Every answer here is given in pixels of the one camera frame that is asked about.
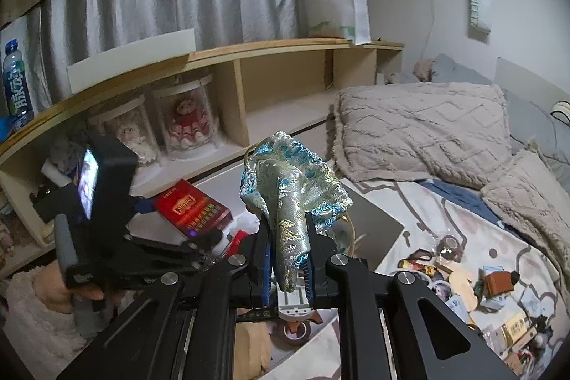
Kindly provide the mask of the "person left hand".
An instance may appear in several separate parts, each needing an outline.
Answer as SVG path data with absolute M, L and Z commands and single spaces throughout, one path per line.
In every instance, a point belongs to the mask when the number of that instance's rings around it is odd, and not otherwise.
M 72 299 L 76 296 L 92 301 L 101 301 L 107 297 L 105 292 L 95 285 L 67 288 L 57 260 L 49 263 L 35 275 L 33 289 L 37 298 L 48 309 L 65 314 L 73 312 Z

